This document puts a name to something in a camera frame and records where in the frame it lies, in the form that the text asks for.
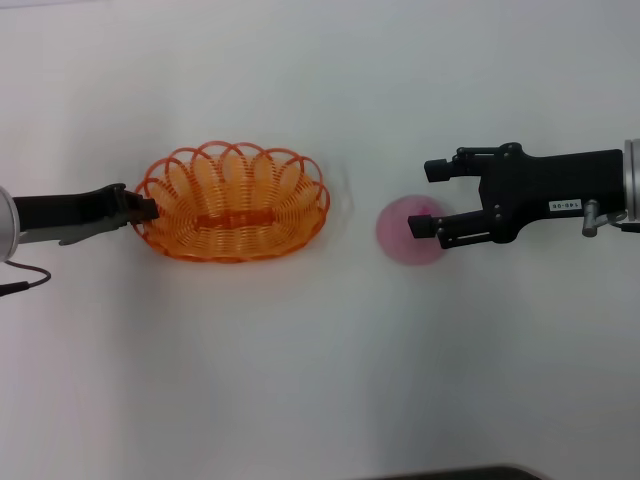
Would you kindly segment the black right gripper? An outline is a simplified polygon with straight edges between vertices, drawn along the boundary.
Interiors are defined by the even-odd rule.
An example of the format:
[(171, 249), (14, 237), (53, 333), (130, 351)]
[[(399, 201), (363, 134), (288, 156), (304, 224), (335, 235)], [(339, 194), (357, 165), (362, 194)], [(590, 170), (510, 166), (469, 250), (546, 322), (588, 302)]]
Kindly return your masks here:
[(530, 223), (582, 217), (589, 201), (601, 215), (626, 209), (619, 149), (534, 157), (519, 144), (459, 147), (450, 161), (426, 161), (424, 171), (429, 182), (481, 178), (483, 210), (408, 217), (415, 239), (436, 239), (442, 249), (510, 243)]

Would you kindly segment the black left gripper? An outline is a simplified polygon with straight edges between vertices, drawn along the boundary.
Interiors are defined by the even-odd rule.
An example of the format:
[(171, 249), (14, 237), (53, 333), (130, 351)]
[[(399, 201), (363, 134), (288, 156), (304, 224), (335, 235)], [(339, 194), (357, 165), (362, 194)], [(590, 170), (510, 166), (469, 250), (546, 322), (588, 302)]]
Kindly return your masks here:
[(116, 183), (85, 193), (23, 196), (14, 197), (13, 201), (22, 232), (80, 228), (106, 232), (123, 224), (138, 225), (159, 217), (153, 199), (125, 188), (123, 183)]

